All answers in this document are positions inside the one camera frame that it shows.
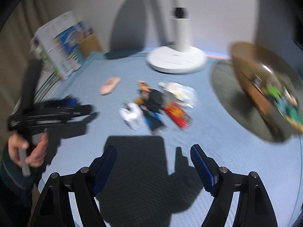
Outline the dark green sleeve forearm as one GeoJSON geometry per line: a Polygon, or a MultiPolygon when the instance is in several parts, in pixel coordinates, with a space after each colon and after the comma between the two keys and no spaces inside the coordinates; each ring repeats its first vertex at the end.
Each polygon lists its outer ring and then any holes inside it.
{"type": "Polygon", "coordinates": [[[32,190],[38,169],[24,177],[22,169],[10,158],[5,145],[1,157],[1,226],[27,226],[32,209],[32,190]]]}

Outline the person left hand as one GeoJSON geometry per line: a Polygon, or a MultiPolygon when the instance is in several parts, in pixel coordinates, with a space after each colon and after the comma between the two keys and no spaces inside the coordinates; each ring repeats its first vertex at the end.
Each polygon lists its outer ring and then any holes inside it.
{"type": "MultiPolygon", "coordinates": [[[[29,156],[26,157],[25,163],[33,168],[40,167],[46,156],[46,150],[48,146],[48,134],[43,133],[41,136],[40,142],[37,144],[35,149],[31,152],[29,156]]],[[[15,133],[9,137],[8,140],[8,153],[11,158],[11,160],[18,165],[20,168],[22,167],[22,164],[20,162],[19,157],[19,149],[28,149],[29,144],[27,140],[22,138],[19,134],[15,133]]]]}

